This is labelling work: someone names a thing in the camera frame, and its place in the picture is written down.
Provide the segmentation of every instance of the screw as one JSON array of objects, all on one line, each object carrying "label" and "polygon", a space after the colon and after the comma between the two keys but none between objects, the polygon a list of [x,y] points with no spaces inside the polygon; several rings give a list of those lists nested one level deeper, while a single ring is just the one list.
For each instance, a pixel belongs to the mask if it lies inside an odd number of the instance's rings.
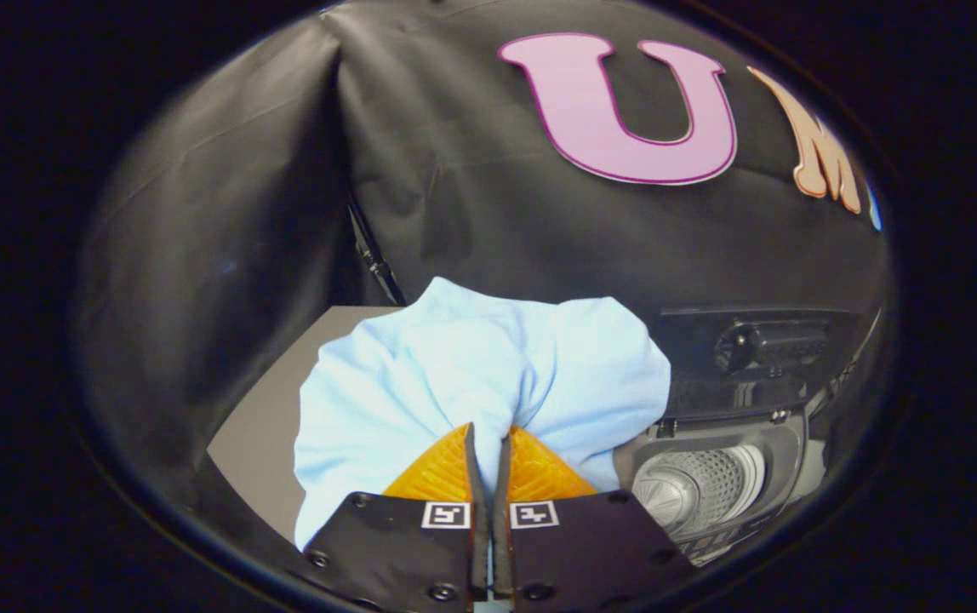
[{"label": "screw", "polygon": [[545,583],[531,583],[523,588],[523,597],[527,600],[548,600],[554,593],[556,590]]},{"label": "screw", "polygon": [[449,602],[458,598],[458,588],[450,583],[437,583],[427,590],[427,597],[438,602]]},{"label": "screw", "polygon": [[322,553],[321,551],[309,550],[306,552],[306,561],[310,562],[318,568],[325,568],[329,566],[329,556]]}]

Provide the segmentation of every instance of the black cable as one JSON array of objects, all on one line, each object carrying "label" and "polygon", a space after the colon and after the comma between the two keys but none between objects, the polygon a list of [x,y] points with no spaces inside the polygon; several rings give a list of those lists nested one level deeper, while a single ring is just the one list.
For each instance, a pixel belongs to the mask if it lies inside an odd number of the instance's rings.
[{"label": "black cable", "polygon": [[375,275],[375,279],[379,282],[380,286],[383,286],[383,291],[386,292],[387,298],[390,298],[391,302],[397,307],[406,306],[406,296],[404,296],[402,288],[398,286],[398,282],[394,278],[394,272],[391,271],[390,264],[387,264],[386,260],[383,259],[383,253],[380,251],[379,244],[375,241],[374,234],[371,233],[368,220],[364,217],[363,211],[360,210],[360,205],[357,204],[355,195],[352,194],[351,187],[349,187],[346,193],[348,194],[349,216],[352,218],[352,229],[356,233],[357,252],[360,253],[360,257],[363,258],[364,263],[368,264],[368,270]]}]

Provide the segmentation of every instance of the light blue cloth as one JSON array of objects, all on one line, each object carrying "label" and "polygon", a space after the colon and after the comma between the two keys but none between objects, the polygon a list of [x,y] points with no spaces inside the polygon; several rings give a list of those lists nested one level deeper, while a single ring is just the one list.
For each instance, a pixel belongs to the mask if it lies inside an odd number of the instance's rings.
[{"label": "light blue cloth", "polygon": [[669,387],[669,361],[612,298],[555,306],[437,277],[411,306],[318,350],[300,389],[294,465],[306,499],[295,546],[350,492],[382,493],[468,422],[486,493],[512,423],[594,488],[616,489],[613,448],[663,416]]}]

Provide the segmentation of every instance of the pink letter u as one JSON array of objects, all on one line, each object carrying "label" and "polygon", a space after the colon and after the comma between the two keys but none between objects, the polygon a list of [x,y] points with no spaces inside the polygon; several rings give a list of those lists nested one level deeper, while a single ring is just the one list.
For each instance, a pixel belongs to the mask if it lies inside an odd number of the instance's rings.
[{"label": "pink letter u", "polygon": [[621,122],[602,58],[606,40],[586,34],[544,34],[512,40],[500,58],[527,72],[546,132],[577,166],[617,181],[683,185],[721,174],[734,161],[734,118],[719,84],[723,67],[696,51],[640,42],[640,50],[669,66],[682,87],[689,133],[648,140]]}]

